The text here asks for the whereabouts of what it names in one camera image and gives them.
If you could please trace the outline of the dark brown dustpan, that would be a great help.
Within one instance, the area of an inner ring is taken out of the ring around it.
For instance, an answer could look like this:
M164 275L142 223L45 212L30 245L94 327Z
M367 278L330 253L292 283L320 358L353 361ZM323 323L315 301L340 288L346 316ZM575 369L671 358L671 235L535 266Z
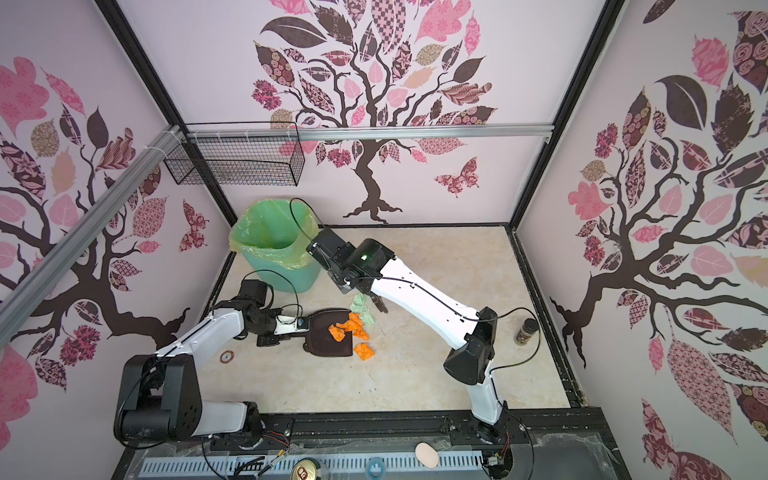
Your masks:
M308 330L304 335L305 352L320 358L343 358L353 355L351 334L342 330L334 335L330 328L345 323L351 313L348 309L328 308L318 310L305 318Z

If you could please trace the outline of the dark brown hand broom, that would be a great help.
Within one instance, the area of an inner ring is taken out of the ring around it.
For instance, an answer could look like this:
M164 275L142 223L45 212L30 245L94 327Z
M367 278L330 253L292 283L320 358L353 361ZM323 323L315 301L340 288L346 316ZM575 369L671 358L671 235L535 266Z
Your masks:
M371 301L376 306L376 308L378 309L379 312L384 313L384 314L388 313L388 308L387 308L384 300L380 296L378 296L377 294L374 294L374 293L370 293L369 297L370 297Z

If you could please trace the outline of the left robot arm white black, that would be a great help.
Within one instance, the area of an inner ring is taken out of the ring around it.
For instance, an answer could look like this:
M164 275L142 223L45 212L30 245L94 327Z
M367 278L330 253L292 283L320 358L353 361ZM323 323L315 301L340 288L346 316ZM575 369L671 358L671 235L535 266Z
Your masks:
M113 434L130 448L151 448L196 437L235 436L247 447L264 436L253 402L202 398L197 368L231 340L257 337L260 346L304 336L310 321L302 307L290 316L274 307L271 285L241 282L238 294L216 303L199 325L151 355L129 359L122 372Z

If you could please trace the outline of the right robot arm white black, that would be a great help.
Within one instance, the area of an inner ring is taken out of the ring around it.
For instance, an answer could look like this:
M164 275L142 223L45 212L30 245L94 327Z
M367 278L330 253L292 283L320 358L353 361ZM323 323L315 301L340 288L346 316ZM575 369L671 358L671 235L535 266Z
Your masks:
M492 385L498 315L461 304L415 274L395 252L377 240L355 246L329 228L309 241L306 251L338 289L389 300L435 331L450 347L443 368L463 384L471 413L481 425L498 423L502 406Z

